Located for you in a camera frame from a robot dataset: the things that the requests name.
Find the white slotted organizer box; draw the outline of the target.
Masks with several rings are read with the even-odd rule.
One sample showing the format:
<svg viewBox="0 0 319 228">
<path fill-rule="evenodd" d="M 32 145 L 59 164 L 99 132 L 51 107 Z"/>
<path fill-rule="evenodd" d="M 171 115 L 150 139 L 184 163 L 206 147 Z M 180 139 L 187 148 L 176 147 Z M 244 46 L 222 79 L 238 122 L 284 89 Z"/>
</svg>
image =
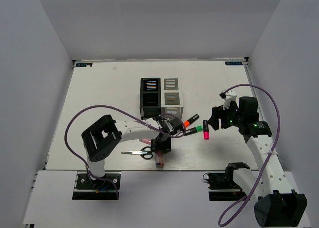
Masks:
<svg viewBox="0 0 319 228">
<path fill-rule="evenodd" d="M 184 110 L 182 85 L 178 78 L 161 80 L 161 113 L 182 119 Z"/>
</svg>

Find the left blue corner label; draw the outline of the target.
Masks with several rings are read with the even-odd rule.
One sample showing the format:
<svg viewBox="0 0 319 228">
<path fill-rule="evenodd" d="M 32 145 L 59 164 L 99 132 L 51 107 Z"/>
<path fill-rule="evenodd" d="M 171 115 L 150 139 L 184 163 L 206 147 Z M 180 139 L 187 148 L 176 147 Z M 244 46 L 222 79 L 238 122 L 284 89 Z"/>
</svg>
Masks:
<svg viewBox="0 0 319 228">
<path fill-rule="evenodd" d="M 92 67 L 93 63 L 76 63 L 75 67 Z"/>
</svg>

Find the orange highlighter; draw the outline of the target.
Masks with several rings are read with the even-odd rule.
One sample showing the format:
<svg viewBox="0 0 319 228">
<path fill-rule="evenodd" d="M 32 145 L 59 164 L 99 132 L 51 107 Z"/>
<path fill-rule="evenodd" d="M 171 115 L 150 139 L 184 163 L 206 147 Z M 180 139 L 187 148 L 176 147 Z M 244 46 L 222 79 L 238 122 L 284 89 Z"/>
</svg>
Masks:
<svg viewBox="0 0 319 228">
<path fill-rule="evenodd" d="M 189 118 L 188 120 L 186 120 L 184 122 L 185 127 L 188 128 L 190 125 L 192 125 L 198 119 L 199 119 L 199 115 L 198 114 L 193 115 L 191 118 Z"/>
</svg>

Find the blue corner label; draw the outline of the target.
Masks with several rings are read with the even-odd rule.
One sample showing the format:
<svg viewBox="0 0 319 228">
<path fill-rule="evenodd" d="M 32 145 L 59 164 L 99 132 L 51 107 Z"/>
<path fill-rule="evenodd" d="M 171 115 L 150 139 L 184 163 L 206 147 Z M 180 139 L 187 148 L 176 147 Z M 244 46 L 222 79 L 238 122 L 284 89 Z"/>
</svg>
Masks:
<svg viewBox="0 0 319 228">
<path fill-rule="evenodd" d="M 93 63 L 76 63 L 75 67 L 92 67 Z"/>
<path fill-rule="evenodd" d="M 226 61 L 226 66 L 242 66 L 243 63 L 241 61 Z"/>
</svg>

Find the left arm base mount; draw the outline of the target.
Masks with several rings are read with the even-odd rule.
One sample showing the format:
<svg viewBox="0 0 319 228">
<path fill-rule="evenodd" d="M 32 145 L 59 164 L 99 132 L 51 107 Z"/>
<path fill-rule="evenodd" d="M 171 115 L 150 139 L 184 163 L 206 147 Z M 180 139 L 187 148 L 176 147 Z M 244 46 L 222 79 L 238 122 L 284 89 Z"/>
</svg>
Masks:
<svg viewBox="0 0 319 228">
<path fill-rule="evenodd" d="M 120 173 L 106 173 L 105 180 L 94 180 L 87 173 L 78 173 L 72 199 L 91 201 L 116 201 L 120 194 Z"/>
</svg>

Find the green highlighter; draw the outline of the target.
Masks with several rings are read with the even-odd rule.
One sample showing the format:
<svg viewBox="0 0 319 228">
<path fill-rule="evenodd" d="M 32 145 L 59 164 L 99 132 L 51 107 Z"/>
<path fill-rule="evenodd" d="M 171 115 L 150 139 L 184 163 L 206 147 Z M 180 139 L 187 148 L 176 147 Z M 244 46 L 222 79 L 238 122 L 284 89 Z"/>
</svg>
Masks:
<svg viewBox="0 0 319 228">
<path fill-rule="evenodd" d="M 189 135 L 196 134 L 196 133 L 199 133 L 202 131 L 203 131 L 202 126 L 193 127 L 193 128 L 187 129 L 184 133 L 184 136 L 189 136 Z"/>
</svg>

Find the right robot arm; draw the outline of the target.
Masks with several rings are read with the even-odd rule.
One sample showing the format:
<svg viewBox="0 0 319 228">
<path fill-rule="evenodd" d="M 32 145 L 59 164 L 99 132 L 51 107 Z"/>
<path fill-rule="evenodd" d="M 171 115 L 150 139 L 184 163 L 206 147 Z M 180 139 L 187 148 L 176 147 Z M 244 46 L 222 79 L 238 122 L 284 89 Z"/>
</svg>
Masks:
<svg viewBox="0 0 319 228">
<path fill-rule="evenodd" d="M 275 149 L 272 132 L 259 120 L 258 101 L 254 97 L 222 95 L 224 104 L 212 108 L 208 124 L 214 130 L 238 128 L 250 149 L 259 174 L 254 177 L 244 162 L 229 163 L 223 175 L 210 174 L 210 187 L 239 188 L 254 201 L 254 215 L 261 227 L 297 227 L 307 206 L 304 194 L 299 194 L 287 180 Z"/>
</svg>

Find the pink highlighter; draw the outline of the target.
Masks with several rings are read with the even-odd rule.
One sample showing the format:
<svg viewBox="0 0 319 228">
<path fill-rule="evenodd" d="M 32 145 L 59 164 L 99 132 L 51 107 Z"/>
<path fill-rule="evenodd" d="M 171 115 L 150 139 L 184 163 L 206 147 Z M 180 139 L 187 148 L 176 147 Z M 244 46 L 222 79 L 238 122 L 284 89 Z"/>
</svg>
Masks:
<svg viewBox="0 0 319 228">
<path fill-rule="evenodd" d="M 203 120 L 203 137 L 204 140 L 210 139 L 209 124 L 207 120 Z"/>
</svg>

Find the black handled scissors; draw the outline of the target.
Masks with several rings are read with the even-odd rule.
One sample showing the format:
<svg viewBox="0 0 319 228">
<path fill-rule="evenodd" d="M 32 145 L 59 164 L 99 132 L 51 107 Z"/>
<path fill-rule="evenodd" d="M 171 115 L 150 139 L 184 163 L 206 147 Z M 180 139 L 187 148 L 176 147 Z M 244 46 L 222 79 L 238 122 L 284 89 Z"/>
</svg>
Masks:
<svg viewBox="0 0 319 228">
<path fill-rule="evenodd" d="M 125 155 L 139 155 L 145 160 L 150 160 L 153 157 L 153 153 L 151 152 L 150 146 L 145 146 L 141 148 L 139 151 L 125 151 L 121 152 L 121 154 Z"/>
</svg>

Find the right blue corner label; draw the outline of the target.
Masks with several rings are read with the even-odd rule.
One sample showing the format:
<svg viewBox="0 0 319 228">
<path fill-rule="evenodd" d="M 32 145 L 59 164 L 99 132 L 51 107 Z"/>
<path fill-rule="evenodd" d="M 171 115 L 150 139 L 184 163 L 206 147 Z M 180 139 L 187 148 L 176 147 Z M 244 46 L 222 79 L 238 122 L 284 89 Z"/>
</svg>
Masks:
<svg viewBox="0 0 319 228">
<path fill-rule="evenodd" d="M 241 61 L 226 61 L 226 66 L 242 66 L 243 63 Z"/>
</svg>

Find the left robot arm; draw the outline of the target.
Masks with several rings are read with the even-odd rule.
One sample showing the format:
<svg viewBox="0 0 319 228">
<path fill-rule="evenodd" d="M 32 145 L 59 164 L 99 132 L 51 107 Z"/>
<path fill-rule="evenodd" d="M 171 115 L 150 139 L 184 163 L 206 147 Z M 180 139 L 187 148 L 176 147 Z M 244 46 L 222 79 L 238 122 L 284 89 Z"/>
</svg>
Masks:
<svg viewBox="0 0 319 228">
<path fill-rule="evenodd" d="M 119 143 L 149 139 L 152 153 L 166 154 L 171 151 L 173 137 L 184 130 L 184 123 L 172 115 L 168 118 L 157 116 L 142 121 L 119 122 L 111 115 L 102 116 L 81 134 L 87 154 L 88 182 L 96 188 L 104 185 L 104 160 Z"/>
</svg>

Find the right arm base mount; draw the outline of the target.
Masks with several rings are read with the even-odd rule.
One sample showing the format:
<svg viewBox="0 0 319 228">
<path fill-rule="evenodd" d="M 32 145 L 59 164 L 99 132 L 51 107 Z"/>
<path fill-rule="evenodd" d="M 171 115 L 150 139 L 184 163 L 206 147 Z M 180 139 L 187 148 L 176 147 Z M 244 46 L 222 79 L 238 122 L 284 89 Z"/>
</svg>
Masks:
<svg viewBox="0 0 319 228">
<path fill-rule="evenodd" d="M 208 183 L 209 200 L 212 201 L 237 201 L 246 196 L 243 189 L 232 181 L 227 181 L 225 173 L 207 172 L 203 180 Z"/>
</svg>

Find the pink glue stick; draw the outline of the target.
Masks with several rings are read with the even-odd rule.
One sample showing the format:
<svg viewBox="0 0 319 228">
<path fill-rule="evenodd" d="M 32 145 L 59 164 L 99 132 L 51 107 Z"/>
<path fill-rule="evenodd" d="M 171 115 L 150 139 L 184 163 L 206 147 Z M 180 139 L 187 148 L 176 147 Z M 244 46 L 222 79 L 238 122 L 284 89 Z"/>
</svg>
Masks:
<svg viewBox="0 0 319 228">
<path fill-rule="evenodd" d="M 156 168 L 164 168 L 165 164 L 165 151 L 158 150 L 155 155 L 155 166 Z"/>
</svg>

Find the pink correction tape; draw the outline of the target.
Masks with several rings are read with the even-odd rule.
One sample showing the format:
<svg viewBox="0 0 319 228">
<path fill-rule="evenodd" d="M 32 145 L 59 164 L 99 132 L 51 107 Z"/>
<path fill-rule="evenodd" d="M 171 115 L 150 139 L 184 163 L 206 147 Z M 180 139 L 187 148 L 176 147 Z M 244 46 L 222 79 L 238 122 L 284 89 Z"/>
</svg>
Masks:
<svg viewBox="0 0 319 228">
<path fill-rule="evenodd" d="M 144 143 L 144 144 L 147 144 L 147 145 L 150 145 L 151 144 L 151 139 L 139 139 L 140 142 Z"/>
</svg>

